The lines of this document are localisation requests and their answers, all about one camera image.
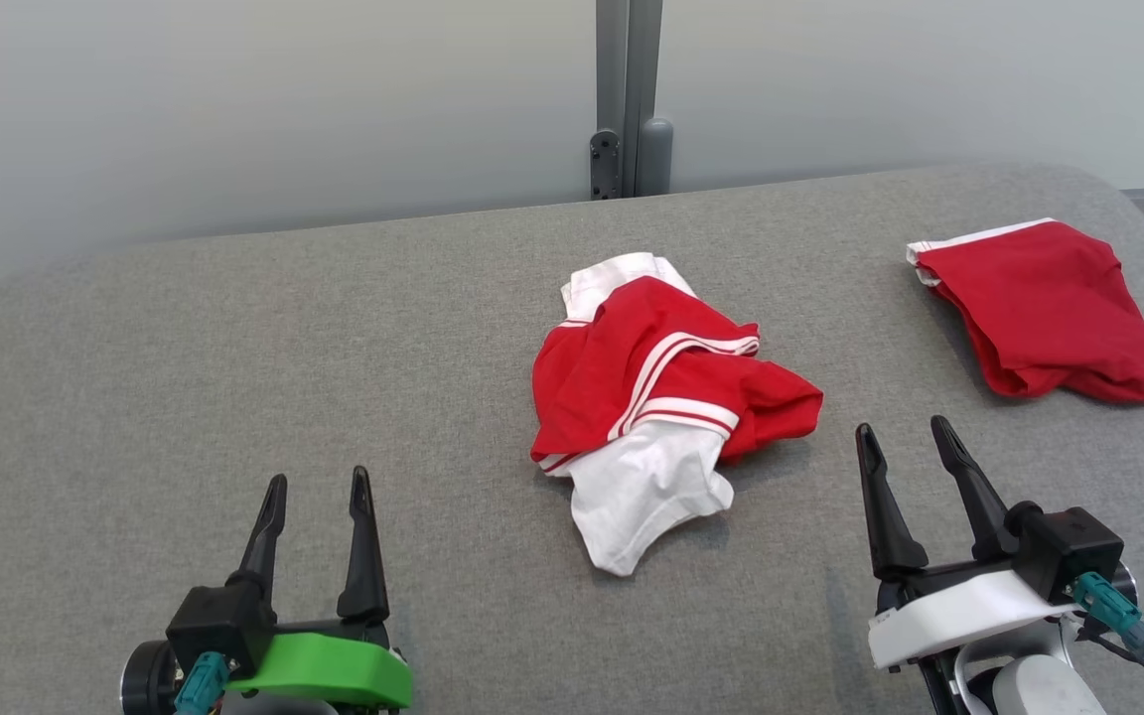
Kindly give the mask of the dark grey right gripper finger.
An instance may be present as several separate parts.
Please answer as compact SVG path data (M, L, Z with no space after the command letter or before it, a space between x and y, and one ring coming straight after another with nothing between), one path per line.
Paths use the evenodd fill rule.
M974 537L970 547L974 561L988 564L1012 557L1017 553L1018 542L1004 529L1008 508L1002 498L991 486L988 477L967 451L966 443L959 439L947 418L935 415L930 419L930 429L942 466L953 476L959 496L966 506L968 526Z
M877 436L869 424L855 429L864 521L869 545L873 575L880 581L900 581L923 573L928 566L925 548L909 534L907 522L887 480L887 461Z

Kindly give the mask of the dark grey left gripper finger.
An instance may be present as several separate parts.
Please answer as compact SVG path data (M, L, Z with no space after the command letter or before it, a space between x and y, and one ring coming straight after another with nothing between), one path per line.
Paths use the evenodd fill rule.
M353 542L347 561L345 587L337 597L337 617L345 622L364 625L386 622L390 607L384 558L378 538L370 474L364 466L353 467L349 515L353 521Z
M275 585L277 540L283 534L289 480L277 474L269 480L267 493L260 503L248 543L246 543L239 566L227 575L227 585L251 583L259 589L259 597L271 599Z

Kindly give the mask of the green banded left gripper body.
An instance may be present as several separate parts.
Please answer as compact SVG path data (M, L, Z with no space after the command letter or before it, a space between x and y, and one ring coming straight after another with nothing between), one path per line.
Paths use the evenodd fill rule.
M413 674L382 621L291 622L277 626L257 672L231 680L227 692L400 712L412 706Z

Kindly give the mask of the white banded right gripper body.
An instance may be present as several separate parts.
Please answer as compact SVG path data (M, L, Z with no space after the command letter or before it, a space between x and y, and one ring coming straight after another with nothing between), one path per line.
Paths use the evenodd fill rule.
M1052 605L1011 567L948 564L940 569L877 565L877 614L868 646L877 669L936 656L1028 625L1070 614Z

